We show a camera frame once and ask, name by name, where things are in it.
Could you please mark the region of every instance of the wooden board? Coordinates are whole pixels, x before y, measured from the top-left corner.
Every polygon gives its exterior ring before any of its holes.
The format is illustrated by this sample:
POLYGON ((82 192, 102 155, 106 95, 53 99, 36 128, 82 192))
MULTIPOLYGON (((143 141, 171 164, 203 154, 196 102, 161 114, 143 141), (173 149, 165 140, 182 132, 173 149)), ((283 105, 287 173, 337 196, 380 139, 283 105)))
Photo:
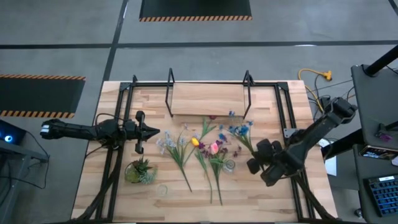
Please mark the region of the wooden board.
MULTIPOLYGON (((120 82, 104 83, 97 113, 114 113, 119 84, 120 82)), ((289 88, 297 126, 306 128, 312 123, 312 114, 304 84, 301 81, 289 81, 289 88)), ((221 173, 220 188, 223 206, 219 203, 212 173, 210 173, 210 178, 213 186, 213 203, 210 204, 209 185, 195 156, 192 156, 185 166, 185 172, 193 190, 191 193, 177 165, 171 158, 160 153, 155 142, 164 136, 163 131, 166 129, 174 135, 178 134, 185 123, 188 125, 188 130, 183 133, 184 136, 189 137, 195 132, 200 133, 201 117, 174 116, 171 118, 164 99, 164 87, 134 88, 130 117, 133 118, 137 110, 143 110, 146 113, 146 124, 162 131, 161 134, 144 144, 145 158, 150 160, 152 166, 159 168, 159 173, 157 180, 151 185, 126 182, 124 169, 130 162, 139 158, 139 155, 134 152, 135 141, 129 141, 126 144, 114 222, 292 222, 297 220, 290 180, 280 180, 275 186, 266 187, 259 174, 249 173, 246 161, 250 158, 250 154, 246 148, 243 148, 239 157, 234 159, 236 162, 234 174, 221 173)), ((285 101, 283 105, 289 125, 285 101)), ((252 107, 248 113, 248 120, 254 120, 251 130, 253 144, 263 138, 282 141, 273 88, 252 88, 252 107)), ((229 120, 221 117, 214 121, 214 124, 220 123, 228 124, 229 120)), ((205 144, 213 142, 218 133, 215 129, 208 134, 203 140, 205 144)), ((88 152, 98 146, 98 143, 91 142, 88 152)), ((227 147, 230 151, 234 151, 237 144, 235 141, 229 141, 227 147)), ((73 208, 73 218, 78 217, 98 193, 105 157, 105 150, 99 150, 86 159, 73 208)), ((336 216, 333 196, 318 147, 314 147, 308 153, 305 166, 311 190, 320 203, 336 216)), ((108 196, 104 206, 105 215, 108 211, 108 196)), ((300 194, 300 198, 306 214, 303 193, 300 194)))
POLYGON ((174 83, 171 101, 172 114, 228 116, 235 111, 243 116, 243 85, 174 83))

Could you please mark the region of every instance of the gray floor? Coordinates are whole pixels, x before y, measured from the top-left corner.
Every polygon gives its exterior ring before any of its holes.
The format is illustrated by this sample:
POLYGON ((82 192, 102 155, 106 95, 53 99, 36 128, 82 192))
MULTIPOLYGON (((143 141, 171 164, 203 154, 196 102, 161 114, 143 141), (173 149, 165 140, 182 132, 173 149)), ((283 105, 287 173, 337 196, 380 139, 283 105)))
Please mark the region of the gray floor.
MULTIPOLYGON (((0 0, 0 45, 110 44, 121 3, 122 0, 0 0)), ((253 21, 235 22, 140 23, 140 5, 140 0, 129 1, 120 43, 398 39, 398 17, 387 0, 251 0, 253 21)), ((258 80, 292 80, 297 79, 301 68, 331 70, 331 82, 318 79, 321 88, 350 80, 352 65, 371 63, 392 47, 118 49, 110 80, 130 80, 133 74, 139 80, 165 80, 170 67, 178 80, 240 80, 246 70, 258 80)), ((0 73, 86 76, 78 111, 71 122, 91 124, 108 54, 109 49, 0 50, 0 73)), ((305 83, 312 88, 314 78, 314 74, 303 73, 305 83)), ((352 85, 348 82, 326 88, 320 90, 320 95, 342 96, 352 85)), ((44 119, 4 119, 34 133, 51 155, 47 188, 24 186, 13 223, 67 220, 87 142, 44 141, 39 137, 44 119)), ((329 137, 341 138, 359 127, 356 117, 352 123, 333 130, 329 137)), ((41 184, 43 174, 44 167, 32 170, 28 179, 41 184)), ((360 221, 353 215, 359 207, 358 194, 340 188, 338 178, 330 181, 339 217, 360 221)))

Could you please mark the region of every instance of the black and orange hazard stripe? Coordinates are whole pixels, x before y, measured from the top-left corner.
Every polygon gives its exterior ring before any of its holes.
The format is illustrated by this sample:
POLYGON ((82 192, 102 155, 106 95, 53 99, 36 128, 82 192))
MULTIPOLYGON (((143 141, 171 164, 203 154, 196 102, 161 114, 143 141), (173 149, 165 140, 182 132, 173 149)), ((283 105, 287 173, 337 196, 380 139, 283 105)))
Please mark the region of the black and orange hazard stripe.
POLYGON ((252 16, 162 16, 143 17, 140 22, 178 22, 178 21, 250 21, 252 16))
POLYGON ((31 79, 59 79, 59 80, 86 80, 86 77, 69 75, 12 75, 0 74, 0 78, 31 78, 31 79))
POLYGON ((50 111, 0 111, 0 116, 13 116, 25 118, 73 118, 74 113, 50 111))
POLYGON ((86 77, 0 74, 0 116, 73 118, 86 77))
POLYGON ((250 21, 249 0, 142 0, 140 22, 250 21))

